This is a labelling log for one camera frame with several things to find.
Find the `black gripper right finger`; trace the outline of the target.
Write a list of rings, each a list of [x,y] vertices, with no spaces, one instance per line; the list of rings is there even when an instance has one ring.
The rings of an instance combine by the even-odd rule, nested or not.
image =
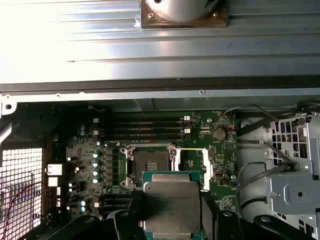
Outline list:
[[[257,215],[253,222],[233,211],[220,210],[214,198],[201,193],[201,224],[209,240],[310,240],[312,237],[272,215]]]

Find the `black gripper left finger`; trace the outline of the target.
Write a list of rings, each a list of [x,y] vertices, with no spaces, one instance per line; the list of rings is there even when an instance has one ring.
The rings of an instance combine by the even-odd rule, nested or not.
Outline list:
[[[143,193],[133,191],[128,209],[112,212],[105,220],[83,215],[69,222],[42,225],[27,233],[26,240],[142,240],[138,221],[142,213]]]

